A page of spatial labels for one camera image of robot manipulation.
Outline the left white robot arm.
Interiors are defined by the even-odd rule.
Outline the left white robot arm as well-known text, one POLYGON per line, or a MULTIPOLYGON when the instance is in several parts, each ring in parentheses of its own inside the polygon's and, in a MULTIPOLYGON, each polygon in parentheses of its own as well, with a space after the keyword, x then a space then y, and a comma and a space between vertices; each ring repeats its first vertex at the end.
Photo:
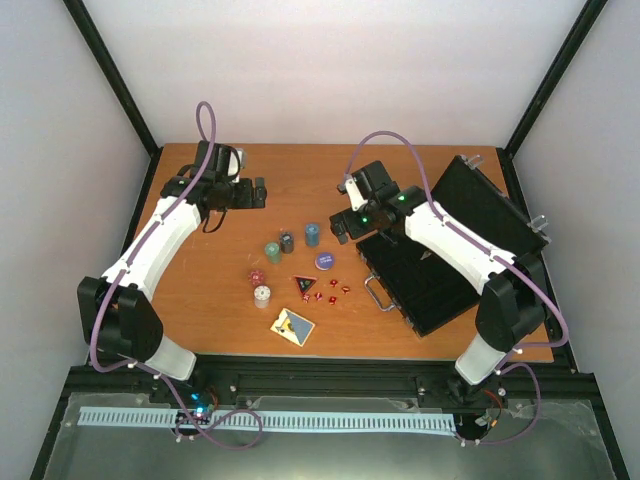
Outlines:
POLYGON ((241 148, 199 142, 195 160, 165 183, 149 221, 121 257, 100 277, 80 282, 81 325, 97 371, 109 370, 98 363, 104 352, 119 356, 123 366, 172 378, 186 402, 206 395, 208 378, 195 369, 195 353, 168 337, 152 300, 182 244, 197 229, 210 230, 212 213, 265 207, 265 181, 242 177, 246 162, 241 148))

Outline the purple blind button chips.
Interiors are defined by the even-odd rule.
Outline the purple blind button chips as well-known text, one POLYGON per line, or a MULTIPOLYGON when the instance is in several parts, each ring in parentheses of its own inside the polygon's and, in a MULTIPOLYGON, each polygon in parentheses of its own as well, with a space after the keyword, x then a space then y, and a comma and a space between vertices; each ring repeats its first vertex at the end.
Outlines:
POLYGON ((327 271, 334 267, 335 257, 329 252, 319 253, 314 260, 315 267, 320 271, 327 271))

